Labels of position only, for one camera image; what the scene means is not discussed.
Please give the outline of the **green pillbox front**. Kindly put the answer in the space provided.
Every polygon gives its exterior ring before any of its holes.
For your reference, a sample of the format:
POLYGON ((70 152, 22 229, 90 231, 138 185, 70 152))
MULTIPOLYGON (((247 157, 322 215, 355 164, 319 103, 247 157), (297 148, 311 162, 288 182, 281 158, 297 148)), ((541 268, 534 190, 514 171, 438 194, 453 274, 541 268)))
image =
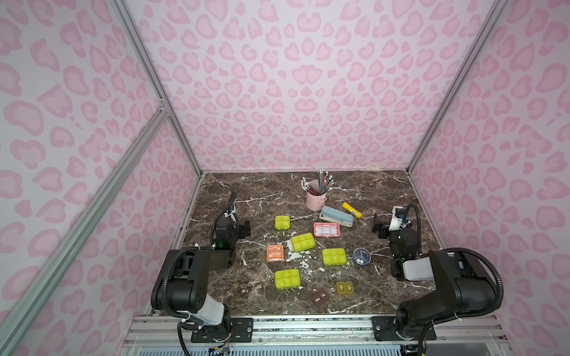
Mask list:
POLYGON ((276 271, 275 285, 278 290, 298 288, 301 286, 300 272, 296 268, 276 271))

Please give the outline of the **green pillbox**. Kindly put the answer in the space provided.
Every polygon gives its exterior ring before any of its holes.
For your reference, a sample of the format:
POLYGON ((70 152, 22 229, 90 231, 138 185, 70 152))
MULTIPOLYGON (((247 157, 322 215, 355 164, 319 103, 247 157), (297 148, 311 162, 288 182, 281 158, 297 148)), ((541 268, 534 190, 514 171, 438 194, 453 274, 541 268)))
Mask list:
POLYGON ((296 268, 276 271, 275 285, 278 290, 298 288, 301 286, 300 272, 296 268))
POLYGON ((300 234, 291 238, 292 250, 304 252, 316 247, 316 241, 312 233, 300 234))
POLYGON ((345 266, 347 264, 347 254, 342 248, 324 249, 322 259, 325 266, 345 266))
POLYGON ((291 227, 290 216, 281 215, 275 217, 274 227, 276 230, 288 230, 291 227))

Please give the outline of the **pink red rectangular pillbox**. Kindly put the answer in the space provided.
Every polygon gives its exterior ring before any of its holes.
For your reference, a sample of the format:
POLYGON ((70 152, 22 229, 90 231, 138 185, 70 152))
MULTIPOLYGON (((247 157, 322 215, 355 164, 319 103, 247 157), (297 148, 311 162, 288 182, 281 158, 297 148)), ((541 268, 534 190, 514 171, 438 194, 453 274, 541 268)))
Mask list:
POLYGON ((341 226, 337 222, 315 222, 313 235, 315 237, 340 237, 341 226))

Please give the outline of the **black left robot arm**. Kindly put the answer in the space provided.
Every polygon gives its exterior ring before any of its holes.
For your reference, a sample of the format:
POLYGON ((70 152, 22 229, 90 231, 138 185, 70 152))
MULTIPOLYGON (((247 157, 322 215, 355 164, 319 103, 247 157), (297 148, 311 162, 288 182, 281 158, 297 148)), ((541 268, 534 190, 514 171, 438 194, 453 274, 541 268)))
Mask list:
POLYGON ((191 326, 225 326, 229 312, 208 292, 209 273, 231 268, 236 245, 249 237, 251 224, 222 217, 213 226, 213 245, 172 249, 163 262, 151 292, 151 307, 191 326))

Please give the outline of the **small yellow pillbox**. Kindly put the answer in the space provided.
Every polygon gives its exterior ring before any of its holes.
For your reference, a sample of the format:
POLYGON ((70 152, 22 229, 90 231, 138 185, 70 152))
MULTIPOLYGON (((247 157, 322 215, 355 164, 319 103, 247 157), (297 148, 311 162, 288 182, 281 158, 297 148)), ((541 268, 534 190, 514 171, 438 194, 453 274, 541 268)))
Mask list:
POLYGON ((335 284, 337 295, 353 295, 354 286, 352 281, 339 281, 335 284))

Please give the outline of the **small dark red pillbox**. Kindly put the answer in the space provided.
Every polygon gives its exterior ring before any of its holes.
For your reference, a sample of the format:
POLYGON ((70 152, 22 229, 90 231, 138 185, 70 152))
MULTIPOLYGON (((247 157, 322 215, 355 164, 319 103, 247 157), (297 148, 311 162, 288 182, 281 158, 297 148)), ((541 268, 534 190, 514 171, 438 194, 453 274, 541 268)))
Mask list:
POLYGON ((317 309, 324 307, 329 301, 330 301, 330 294, 326 289, 319 289, 312 296, 312 302, 317 309))

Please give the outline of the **small orange pillbox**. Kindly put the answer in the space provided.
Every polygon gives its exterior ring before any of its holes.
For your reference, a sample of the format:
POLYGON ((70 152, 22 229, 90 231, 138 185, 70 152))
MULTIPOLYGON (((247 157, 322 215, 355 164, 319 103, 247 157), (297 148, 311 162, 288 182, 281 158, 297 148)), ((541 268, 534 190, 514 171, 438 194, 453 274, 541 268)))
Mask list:
POLYGON ((284 260, 284 246, 282 244, 267 246, 267 262, 278 262, 284 260))

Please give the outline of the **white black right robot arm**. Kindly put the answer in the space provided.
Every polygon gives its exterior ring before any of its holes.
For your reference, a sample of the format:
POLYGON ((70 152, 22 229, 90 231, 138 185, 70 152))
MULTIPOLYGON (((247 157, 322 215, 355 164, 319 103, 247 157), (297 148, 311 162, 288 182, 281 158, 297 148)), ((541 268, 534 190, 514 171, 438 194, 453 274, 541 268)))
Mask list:
POLYGON ((387 241, 396 280, 435 284, 427 295, 401 302, 393 317, 372 317, 376 341, 416 341, 425 347, 436 339, 439 324, 485 316, 501 307, 505 291, 493 263, 465 248, 422 252, 421 222, 411 222, 408 209, 395 208, 389 224, 376 215, 372 231, 387 241))

